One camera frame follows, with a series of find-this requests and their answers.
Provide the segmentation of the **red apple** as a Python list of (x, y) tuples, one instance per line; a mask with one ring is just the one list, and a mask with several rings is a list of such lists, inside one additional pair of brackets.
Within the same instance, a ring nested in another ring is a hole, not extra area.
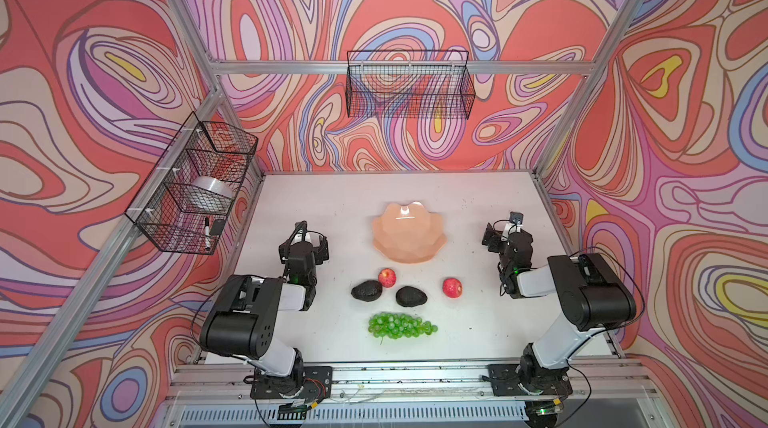
[(384, 268), (378, 274), (378, 281), (384, 288), (392, 288), (397, 283), (397, 275), (391, 268)]
[(463, 284), (456, 278), (446, 278), (442, 284), (443, 294), (451, 299), (458, 299), (463, 294)]

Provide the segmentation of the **dark avocado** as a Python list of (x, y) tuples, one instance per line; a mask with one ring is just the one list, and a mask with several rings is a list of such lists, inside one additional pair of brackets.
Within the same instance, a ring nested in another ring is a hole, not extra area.
[(378, 300), (383, 293), (383, 285), (378, 280), (366, 280), (351, 289), (351, 296), (363, 302)]
[(418, 288), (404, 286), (396, 292), (395, 301), (401, 307), (414, 308), (426, 304), (428, 296)]

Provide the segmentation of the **pink faceted fruit bowl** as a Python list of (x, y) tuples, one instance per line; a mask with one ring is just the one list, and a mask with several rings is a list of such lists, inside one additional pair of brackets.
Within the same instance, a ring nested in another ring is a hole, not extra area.
[(420, 202), (390, 203), (371, 226), (374, 248), (395, 263), (430, 261), (447, 243), (443, 217)]

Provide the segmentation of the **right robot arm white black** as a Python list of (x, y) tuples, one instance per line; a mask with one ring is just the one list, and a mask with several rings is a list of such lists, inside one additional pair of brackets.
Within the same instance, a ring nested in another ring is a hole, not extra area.
[(554, 255), (532, 265), (533, 236), (508, 221), (498, 230), (486, 225), (482, 245), (499, 256), (500, 292), (512, 299), (557, 296), (561, 314), (544, 335), (526, 345), (504, 383), (539, 394), (567, 383), (570, 358), (593, 337), (619, 329), (637, 314), (633, 294), (599, 254)]

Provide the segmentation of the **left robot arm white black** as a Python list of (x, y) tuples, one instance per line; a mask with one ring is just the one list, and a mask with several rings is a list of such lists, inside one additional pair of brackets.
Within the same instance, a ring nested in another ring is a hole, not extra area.
[(279, 277), (233, 275), (208, 312), (198, 342), (202, 350), (238, 358), (272, 378), (304, 374), (300, 351), (276, 338), (278, 314), (309, 310), (317, 293), (317, 267), (329, 260), (325, 235), (305, 221), (278, 247)]

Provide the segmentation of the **silver tape roll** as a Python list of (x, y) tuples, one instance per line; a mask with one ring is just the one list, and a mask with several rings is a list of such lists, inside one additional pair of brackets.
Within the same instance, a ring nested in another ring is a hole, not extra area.
[(232, 199), (235, 197), (233, 189), (227, 182), (214, 177), (199, 176), (192, 182), (192, 185), (224, 198)]

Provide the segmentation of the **green grape bunch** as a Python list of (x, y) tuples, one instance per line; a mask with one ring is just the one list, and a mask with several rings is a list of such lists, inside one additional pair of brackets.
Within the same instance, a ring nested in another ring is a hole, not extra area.
[(436, 324), (404, 313), (378, 313), (368, 321), (367, 331), (374, 338), (398, 340), (430, 336), (439, 330)]

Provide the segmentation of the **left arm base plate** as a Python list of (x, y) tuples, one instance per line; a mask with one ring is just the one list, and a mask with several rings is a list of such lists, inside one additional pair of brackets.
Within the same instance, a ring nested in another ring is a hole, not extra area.
[(286, 377), (268, 376), (258, 370), (246, 376), (243, 382), (250, 386), (254, 400), (322, 401), (331, 395), (333, 368), (309, 366), (295, 369)]

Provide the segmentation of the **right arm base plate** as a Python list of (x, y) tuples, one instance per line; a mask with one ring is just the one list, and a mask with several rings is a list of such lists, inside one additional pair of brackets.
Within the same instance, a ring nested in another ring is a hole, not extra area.
[(491, 364), (486, 378), (497, 397), (544, 396), (567, 398), (573, 388), (566, 369), (544, 369), (519, 364)]

